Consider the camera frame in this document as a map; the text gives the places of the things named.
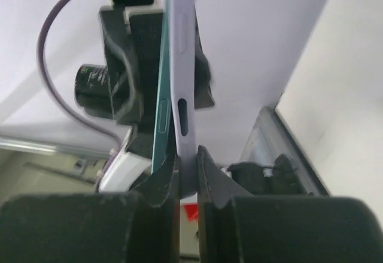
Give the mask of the teal smartphone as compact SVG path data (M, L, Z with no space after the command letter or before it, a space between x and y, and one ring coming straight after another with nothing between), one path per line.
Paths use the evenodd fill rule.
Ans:
M157 86L156 119L154 129L153 156L151 172L156 172L166 157L169 125L171 120L171 88L169 68L168 27L162 29L159 79Z

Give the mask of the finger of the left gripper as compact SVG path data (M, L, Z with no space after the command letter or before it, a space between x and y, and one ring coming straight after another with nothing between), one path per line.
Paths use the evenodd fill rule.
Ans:
M203 53L197 19L195 20L195 73L194 107L195 109L212 108L215 105L211 92L211 71L209 61Z

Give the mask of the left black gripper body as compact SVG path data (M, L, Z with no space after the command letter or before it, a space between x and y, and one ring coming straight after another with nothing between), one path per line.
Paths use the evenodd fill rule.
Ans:
M125 150L151 158L163 14L134 14L126 23L124 9L104 6L99 18L112 119L133 128Z

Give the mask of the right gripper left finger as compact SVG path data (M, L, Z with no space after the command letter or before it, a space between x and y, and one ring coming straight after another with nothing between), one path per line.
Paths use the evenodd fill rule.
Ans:
M28 194L1 206L2 262L178 262L180 159L128 192Z

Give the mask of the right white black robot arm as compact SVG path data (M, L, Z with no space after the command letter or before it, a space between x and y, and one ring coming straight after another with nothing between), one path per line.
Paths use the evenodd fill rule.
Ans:
M285 155L228 176L200 146L194 169L201 262L382 261L369 208L306 193ZM14 197L1 206L1 261L178 262L180 175L171 155L128 192Z

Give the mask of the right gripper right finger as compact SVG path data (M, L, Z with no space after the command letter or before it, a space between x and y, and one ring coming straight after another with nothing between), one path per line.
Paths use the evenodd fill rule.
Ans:
M360 200L252 195L197 152L201 262L381 262L382 230Z

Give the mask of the lavender phone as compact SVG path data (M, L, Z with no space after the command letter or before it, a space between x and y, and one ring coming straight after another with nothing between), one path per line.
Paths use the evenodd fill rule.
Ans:
M177 154L181 160L180 197L197 192L194 124L196 13L194 0L168 0L171 101Z

